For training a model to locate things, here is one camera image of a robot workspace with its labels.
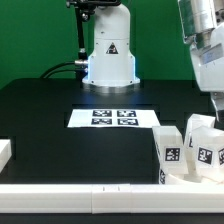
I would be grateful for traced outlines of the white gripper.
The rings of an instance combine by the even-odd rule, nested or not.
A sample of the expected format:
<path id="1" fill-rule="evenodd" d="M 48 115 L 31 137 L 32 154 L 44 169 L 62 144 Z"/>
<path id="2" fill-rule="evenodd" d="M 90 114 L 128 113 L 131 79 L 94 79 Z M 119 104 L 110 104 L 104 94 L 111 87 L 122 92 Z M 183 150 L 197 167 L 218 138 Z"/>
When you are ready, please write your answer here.
<path id="1" fill-rule="evenodd" d="M 224 26 L 211 32 L 208 47 L 198 49 L 192 44 L 190 56 L 200 90 L 212 92 L 217 120 L 224 121 Z"/>

